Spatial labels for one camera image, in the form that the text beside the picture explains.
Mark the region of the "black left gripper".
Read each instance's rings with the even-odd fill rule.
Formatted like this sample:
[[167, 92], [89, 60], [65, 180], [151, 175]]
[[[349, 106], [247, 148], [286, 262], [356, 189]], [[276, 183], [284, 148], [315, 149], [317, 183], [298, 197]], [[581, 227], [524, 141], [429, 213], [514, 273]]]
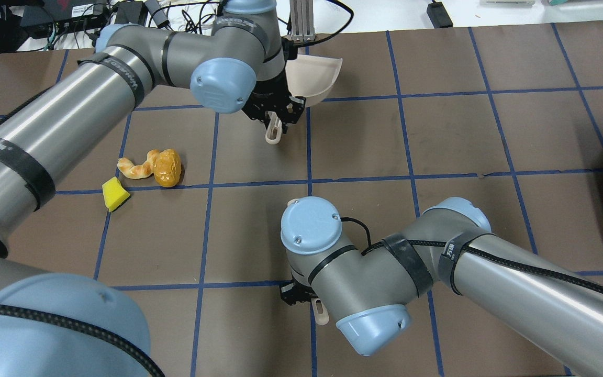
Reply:
[[251, 120], [264, 124], [270, 121], [269, 113], [277, 115], [283, 124], [296, 124], [304, 110], [304, 96], [292, 95], [285, 73], [280, 73], [272, 79], [256, 81], [242, 108], [242, 112]]

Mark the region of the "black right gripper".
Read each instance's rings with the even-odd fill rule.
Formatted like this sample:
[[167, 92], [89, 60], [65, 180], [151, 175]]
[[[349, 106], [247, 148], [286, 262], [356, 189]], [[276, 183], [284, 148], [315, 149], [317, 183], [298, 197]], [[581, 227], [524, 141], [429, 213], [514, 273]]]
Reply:
[[312, 289], [306, 277], [296, 272], [291, 272], [291, 278], [288, 281], [280, 283], [280, 298], [289, 306], [297, 303], [311, 302], [318, 299], [318, 294]]

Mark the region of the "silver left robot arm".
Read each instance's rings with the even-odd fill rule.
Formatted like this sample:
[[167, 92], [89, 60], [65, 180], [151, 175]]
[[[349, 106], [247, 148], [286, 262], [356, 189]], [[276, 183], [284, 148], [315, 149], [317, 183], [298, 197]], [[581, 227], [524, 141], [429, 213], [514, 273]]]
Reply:
[[94, 279], [7, 260], [7, 238], [158, 85], [233, 114], [286, 87], [275, 1], [223, 1], [211, 34], [110, 25], [96, 52], [0, 124], [0, 376], [162, 376], [146, 318]]

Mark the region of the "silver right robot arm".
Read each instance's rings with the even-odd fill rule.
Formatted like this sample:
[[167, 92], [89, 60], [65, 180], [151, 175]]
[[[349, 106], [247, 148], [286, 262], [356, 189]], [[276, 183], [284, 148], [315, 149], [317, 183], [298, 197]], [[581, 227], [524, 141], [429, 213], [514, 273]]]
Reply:
[[292, 273], [282, 299], [318, 299], [362, 356], [405, 331], [406, 305], [441, 282], [578, 375], [603, 376], [603, 285], [496, 236], [464, 198], [445, 199], [366, 250], [328, 200], [295, 198], [280, 238]]

